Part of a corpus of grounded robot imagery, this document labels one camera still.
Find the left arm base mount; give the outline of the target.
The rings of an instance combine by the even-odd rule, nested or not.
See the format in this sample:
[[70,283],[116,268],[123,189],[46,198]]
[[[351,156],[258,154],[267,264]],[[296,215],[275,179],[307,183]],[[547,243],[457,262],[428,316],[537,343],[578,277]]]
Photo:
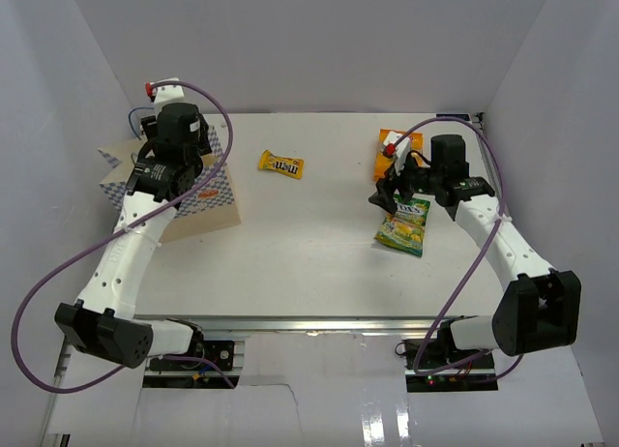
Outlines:
[[[234,365],[234,341],[192,341],[185,356],[207,359],[215,363],[222,371],[228,372]],[[204,363],[197,361],[176,361],[155,357],[149,360],[146,368],[152,372],[210,372]]]

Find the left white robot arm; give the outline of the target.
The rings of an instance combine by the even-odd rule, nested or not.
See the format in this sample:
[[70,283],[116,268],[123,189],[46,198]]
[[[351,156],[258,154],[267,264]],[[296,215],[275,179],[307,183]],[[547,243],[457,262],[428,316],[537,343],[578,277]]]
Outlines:
[[194,184],[209,150],[208,127],[194,104],[166,104],[156,131],[137,154],[128,178],[116,239],[72,305],[54,320],[78,351],[136,368],[148,357],[171,354],[182,368],[198,366],[204,344],[190,325],[134,317],[138,291],[160,239]]

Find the orange gummy candy bag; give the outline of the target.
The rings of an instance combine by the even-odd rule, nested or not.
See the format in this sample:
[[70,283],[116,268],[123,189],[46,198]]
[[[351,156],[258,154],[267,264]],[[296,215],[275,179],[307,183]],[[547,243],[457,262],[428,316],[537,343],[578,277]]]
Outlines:
[[[377,182],[384,176],[384,173],[388,170],[391,162],[382,155],[382,145],[386,138],[396,137],[403,134],[403,131],[397,131],[393,129],[381,129],[378,135],[378,151],[375,158],[373,181]],[[411,149],[415,151],[415,160],[418,165],[425,165],[422,156],[424,154],[424,137],[422,133],[413,133],[409,136],[411,143]]]

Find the blue checkered paper bag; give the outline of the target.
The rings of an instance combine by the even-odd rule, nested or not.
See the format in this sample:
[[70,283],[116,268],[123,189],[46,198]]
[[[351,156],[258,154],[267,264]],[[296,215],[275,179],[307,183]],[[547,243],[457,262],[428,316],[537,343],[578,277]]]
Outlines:
[[175,218],[163,232],[163,243],[241,222],[227,166],[224,164],[215,175],[210,174],[223,156],[223,150],[215,128],[209,124],[208,127],[212,153],[203,158],[203,164],[141,160],[139,150],[146,142],[146,136],[143,140],[133,139],[99,150],[112,167],[100,182],[100,188],[116,209],[122,208],[127,194],[145,193],[164,204],[194,187],[198,188],[195,194],[176,205]]

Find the green fox's candy bag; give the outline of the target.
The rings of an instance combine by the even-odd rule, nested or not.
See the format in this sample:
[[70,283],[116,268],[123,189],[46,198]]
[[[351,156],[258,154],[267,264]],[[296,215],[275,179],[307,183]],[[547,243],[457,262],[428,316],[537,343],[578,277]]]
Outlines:
[[403,202],[399,194],[395,195],[395,201],[396,213],[385,216],[374,240],[383,246],[422,257],[430,202],[416,197]]

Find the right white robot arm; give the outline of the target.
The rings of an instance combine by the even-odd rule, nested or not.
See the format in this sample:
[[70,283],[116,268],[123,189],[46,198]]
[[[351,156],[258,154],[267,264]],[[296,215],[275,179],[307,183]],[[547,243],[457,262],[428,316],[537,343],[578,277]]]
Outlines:
[[394,215],[414,194],[429,194],[479,247],[504,294],[492,315],[461,318],[438,331],[438,360],[456,369],[472,350],[499,349],[519,356],[571,345],[577,335],[581,282],[537,254],[507,216],[483,177],[469,173],[463,138],[442,134],[430,141],[431,158],[419,164],[411,140],[390,132],[380,151],[390,166],[369,202]]

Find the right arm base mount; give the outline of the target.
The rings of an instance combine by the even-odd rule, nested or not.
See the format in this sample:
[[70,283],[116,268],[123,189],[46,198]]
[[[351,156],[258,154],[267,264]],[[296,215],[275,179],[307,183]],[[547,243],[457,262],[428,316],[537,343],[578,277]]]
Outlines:
[[[421,343],[421,339],[406,339],[400,341],[394,348],[397,357],[404,361],[406,389],[409,394],[498,390],[498,382],[491,381],[496,376],[494,359],[491,354],[444,372],[426,376],[419,375],[414,370],[414,360]],[[449,365],[475,353],[476,350],[456,350],[447,353],[442,350],[436,340],[433,340],[427,345],[422,355],[419,370],[421,372],[433,371],[437,367]]]

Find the yellow m&m pack top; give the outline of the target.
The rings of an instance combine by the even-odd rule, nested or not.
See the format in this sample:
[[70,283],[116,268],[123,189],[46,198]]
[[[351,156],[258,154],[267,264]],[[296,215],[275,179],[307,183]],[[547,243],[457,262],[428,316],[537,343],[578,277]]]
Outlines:
[[304,161],[302,159],[276,156],[269,150],[265,150],[258,161],[258,169],[275,171],[295,180],[303,177]]

